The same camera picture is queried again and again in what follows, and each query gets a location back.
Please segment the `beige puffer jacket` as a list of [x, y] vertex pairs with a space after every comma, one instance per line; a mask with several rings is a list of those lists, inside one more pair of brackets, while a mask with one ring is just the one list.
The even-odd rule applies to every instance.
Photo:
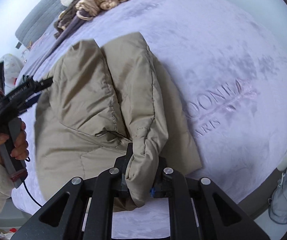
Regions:
[[133, 153], [125, 181], [130, 195], [114, 211], [144, 206], [160, 157], [187, 175], [202, 162], [179, 92], [140, 33], [99, 47], [74, 44], [49, 72], [35, 112], [35, 165], [49, 200], [73, 177], [89, 179]]

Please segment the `grey quilted headboard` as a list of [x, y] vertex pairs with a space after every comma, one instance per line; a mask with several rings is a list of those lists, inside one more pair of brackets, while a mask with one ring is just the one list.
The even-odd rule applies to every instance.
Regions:
[[60, 0], [41, 0], [19, 25], [15, 32], [16, 38], [28, 48], [43, 35], [63, 10]]

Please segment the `lavender embossed bed blanket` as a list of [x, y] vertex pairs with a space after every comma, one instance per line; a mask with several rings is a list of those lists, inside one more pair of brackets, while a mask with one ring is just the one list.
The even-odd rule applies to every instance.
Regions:
[[[51, 23], [34, 43], [22, 75], [40, 80], [76, 43], [99, 47], [140, 33], [175, 84], [207, 176], [235, 202], [256, 190], [287, 152], [287, 52], [269, 30], [226, 0], [130, 0], [54, 37]], [[19, 210], [46, 200], [35, 165], [34, 105], [27, 124], [27, 185], [13, 190]]]

